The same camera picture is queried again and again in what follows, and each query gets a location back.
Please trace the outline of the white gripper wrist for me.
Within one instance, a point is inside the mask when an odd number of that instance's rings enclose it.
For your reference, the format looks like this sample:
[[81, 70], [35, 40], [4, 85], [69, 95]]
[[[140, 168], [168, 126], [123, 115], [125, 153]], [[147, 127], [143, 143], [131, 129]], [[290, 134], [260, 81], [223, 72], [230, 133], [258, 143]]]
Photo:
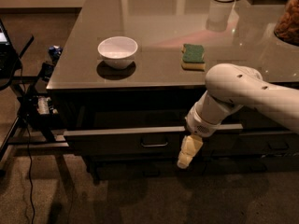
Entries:
[[187, 169], [203, 146], [201, 137], [209, 137], [216, 132], [223, 121], [223, 112], [214, 105], [194, 105], [185, 119], [186, 128], [192, 134], [182, 140], [177, 161], [180, 169]]

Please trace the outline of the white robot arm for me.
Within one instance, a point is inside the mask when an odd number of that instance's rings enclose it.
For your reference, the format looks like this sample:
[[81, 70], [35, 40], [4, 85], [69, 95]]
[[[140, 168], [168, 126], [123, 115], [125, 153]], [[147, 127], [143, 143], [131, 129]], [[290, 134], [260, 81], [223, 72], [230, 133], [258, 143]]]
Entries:
[[185, 117], [186, 135], [177, 166], [186, 169], [203, 145], [228, 116], [241, 107], [255, 109], [271, 120], [299, 133], [299, 90], [270, 84], [259, 71], [230, 63], [208, 70], [206, 91]]

